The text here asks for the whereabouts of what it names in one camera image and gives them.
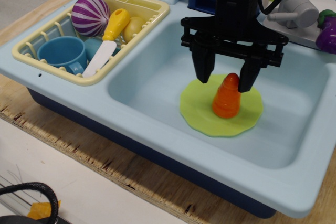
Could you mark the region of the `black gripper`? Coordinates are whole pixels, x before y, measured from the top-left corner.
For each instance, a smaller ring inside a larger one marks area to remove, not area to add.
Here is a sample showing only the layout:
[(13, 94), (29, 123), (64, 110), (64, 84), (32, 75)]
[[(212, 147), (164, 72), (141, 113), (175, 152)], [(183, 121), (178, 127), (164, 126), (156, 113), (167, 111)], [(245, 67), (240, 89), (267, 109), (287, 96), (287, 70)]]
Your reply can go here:
[(261, 68), (268, 65), (279, 67), (283, 47), (288, 38), (264, 27), (257, 21), (259, 11), (270, 13), (274, 5), (264, 8), (258, 0), (257, 13), (251, 19), (237, 17), (218, 18), (185, 17), (182, 46), (190, 49), (196, 77), (207, 83), (215, 66), (216, 54), (243, 59), (238, 91), (248, 92), (253, 87)]

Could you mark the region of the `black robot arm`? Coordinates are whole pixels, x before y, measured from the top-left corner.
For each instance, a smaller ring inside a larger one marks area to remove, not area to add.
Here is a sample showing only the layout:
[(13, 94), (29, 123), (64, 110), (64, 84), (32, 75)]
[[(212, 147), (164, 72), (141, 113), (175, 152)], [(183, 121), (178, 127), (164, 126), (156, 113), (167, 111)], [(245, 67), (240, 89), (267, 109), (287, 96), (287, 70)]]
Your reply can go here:
[(262, 68), (279, 67), (289, 39), (257, 20), (257, 12), (269, 14), (281, 0), (267, 8), (262, 0), (216, 0), (209, 17), (185, 17), (181, 45), (189, 48), (198, 80), (206, 83), (214, 69), (215, 56), (243, 59), (239, 92), (248, 92)]

